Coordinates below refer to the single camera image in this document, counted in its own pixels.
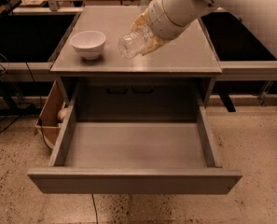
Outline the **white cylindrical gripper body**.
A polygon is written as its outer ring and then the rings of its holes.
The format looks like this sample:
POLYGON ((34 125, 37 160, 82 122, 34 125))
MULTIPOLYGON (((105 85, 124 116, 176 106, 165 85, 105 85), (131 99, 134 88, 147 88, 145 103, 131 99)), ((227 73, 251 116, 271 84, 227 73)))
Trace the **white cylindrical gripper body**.
POLYGON ((153 0, 148 6, 147 16, 152 33, 165 41, 176 39, 189 26, 189 24, 185 26, 175 24, 164 10, 163 0, 153 0))

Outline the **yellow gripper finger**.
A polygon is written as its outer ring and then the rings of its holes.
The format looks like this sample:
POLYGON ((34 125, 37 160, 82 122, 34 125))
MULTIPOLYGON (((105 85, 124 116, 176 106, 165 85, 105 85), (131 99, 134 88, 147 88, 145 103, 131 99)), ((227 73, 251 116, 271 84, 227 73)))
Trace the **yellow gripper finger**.
POLYGON ((152 36, 147 40, 146 47, 142 49, 140 54, 141 55, 147 55, 147 54, 161 48, 165 44, 167 44, 166 40, 163 40, 163 39, 161 39, 159 37, 156 37, 156 36, 152 36))
POLYGON ((148 9, 141 13, 132 23, 131 30, 138 31, 148 27, 148 9))

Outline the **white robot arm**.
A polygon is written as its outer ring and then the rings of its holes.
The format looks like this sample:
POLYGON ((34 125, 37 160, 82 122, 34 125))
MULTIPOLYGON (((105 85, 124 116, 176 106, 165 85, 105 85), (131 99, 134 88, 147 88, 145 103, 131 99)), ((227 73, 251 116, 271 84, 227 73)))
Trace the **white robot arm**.
POLYGON ((236 18, 277 59, 277 0, 153 0, 136 19, 150 30, 157 45, 147 45, 145 55, 180 36, 198 17, 223 8, 236 18))

